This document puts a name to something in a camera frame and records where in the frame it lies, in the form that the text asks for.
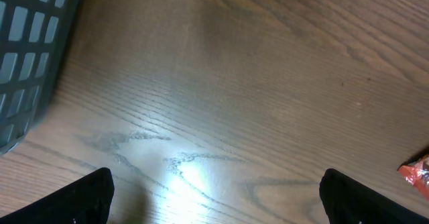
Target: black object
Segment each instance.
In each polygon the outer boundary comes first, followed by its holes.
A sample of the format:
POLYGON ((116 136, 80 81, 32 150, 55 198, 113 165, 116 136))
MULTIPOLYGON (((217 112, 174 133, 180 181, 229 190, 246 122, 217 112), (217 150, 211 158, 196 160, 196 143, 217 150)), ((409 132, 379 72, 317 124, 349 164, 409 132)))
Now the black object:
POLYGON ((0 224, 105 224, 115 187, 108 168, 0 218, 0 224))
POLYGON ((0 0, 0 154, 48 106, 79 0, 0 0))
POLYGON ((425 217, 334 169, 325 172, 319 191, 330 224, 429 224, 425 217))

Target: laundry basket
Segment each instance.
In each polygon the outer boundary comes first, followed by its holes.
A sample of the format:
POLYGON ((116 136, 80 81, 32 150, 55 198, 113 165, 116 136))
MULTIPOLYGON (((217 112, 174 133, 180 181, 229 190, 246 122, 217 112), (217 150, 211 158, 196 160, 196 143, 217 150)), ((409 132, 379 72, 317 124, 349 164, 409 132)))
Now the laundry basket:
POLYGON ((48 105, 79 0, 0 0, 0 154, 48 105))

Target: wooden surface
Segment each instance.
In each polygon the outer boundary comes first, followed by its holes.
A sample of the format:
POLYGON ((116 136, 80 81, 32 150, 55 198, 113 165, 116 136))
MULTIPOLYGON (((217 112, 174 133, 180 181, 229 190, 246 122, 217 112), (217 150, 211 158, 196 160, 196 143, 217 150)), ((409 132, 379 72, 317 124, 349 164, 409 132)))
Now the wooden surface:
POLYGON ((336 168, 429 216, 429 0, 86 0, 0 216, 102 166, 112 223, 326 223, 336 168))

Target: orange plastic packaging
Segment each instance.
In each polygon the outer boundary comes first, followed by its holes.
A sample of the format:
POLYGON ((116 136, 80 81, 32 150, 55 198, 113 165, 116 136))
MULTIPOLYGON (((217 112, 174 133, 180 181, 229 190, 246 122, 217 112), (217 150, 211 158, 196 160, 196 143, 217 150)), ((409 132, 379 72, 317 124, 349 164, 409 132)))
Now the orange plastic packaging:
POLYGON ((429 154, 417 162, 401 166, 397 171, 429 200, 429 154))

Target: wood grain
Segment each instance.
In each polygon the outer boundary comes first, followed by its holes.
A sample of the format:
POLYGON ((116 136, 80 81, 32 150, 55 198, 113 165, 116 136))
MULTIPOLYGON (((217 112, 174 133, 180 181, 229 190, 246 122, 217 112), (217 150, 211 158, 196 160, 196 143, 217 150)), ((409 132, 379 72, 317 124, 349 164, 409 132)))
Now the wood grain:
POLYGON ((327 223, 336 168, 426 215, 429 0, 85 0, 0 215, 106 166, 112 223, 327 223))

